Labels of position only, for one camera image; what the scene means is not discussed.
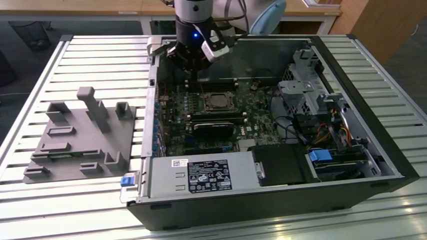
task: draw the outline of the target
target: slatted table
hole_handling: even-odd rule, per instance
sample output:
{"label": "slatted table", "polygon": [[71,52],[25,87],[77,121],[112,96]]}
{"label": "slatted table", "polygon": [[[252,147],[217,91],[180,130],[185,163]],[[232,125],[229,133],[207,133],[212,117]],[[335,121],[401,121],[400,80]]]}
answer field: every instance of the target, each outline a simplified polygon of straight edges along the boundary
{"label": "slatted table", "polygon": [[[24,184],[49,101],[71,109],[80,86],[107,107],[136,106],[129,171],[140,168],[148,85],[148,36],[75,36],[61,41],[0,147],[0,239],[387,239],[427,232],[427,116],[357,40],[321,37],[371,109],[412,163],[420,180],[351,209],[151,232],[120,202],[120,177]],[[333,90],[333,78],[325,75]],[[136,196],[135,189],[125,192]]]}

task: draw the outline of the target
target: motherboard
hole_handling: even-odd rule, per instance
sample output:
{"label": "motherboard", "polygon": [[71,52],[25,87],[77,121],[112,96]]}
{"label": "motherboard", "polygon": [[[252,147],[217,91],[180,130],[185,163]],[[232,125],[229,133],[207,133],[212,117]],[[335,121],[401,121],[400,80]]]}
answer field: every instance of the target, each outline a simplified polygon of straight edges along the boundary
{"label": "motherboard", "polygon": [[165,155],[243,152],[280,143],[271,90],[256,79],[160,86]]}

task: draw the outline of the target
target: black cable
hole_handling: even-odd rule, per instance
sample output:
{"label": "black cable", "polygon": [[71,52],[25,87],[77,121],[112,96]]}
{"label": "black cable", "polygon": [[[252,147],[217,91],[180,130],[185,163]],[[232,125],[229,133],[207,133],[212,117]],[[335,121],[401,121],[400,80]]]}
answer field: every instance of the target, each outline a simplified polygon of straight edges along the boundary
{"label": "black cable", "polygon": [[243,15],[244,15],[244,22],[245,22],[245,33],[249,34],[249,21],[248,21],[248,9],[247,9],[247,2],[245,0],[239,0],[239,5],[243,11]]}

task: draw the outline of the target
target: warning label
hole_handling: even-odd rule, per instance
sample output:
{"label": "warning label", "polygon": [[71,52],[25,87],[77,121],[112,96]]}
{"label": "warning label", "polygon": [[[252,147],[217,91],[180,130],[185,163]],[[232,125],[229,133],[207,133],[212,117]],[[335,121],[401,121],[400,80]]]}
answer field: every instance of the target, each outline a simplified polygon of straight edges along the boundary
{"label": "warning label", "polygon": [[188,190],[192,194],[232,189],[227,160],[188,162]]}

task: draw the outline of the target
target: blue tab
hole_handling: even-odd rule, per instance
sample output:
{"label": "blue tab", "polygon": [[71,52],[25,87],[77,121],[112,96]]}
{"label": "blue tab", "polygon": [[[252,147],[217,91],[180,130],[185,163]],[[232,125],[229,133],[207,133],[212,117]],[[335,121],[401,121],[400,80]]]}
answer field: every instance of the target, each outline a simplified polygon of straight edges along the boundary
{"label": "blue tab", "polygon": [[308,156],[312,162],[332,160],[329,150],[312,150],[311,153],[308,153]]}
{"label": "blue tab", "polygon": [[124,176],[120,181],[121,187],[131,187],[135,185],[135,176]]}

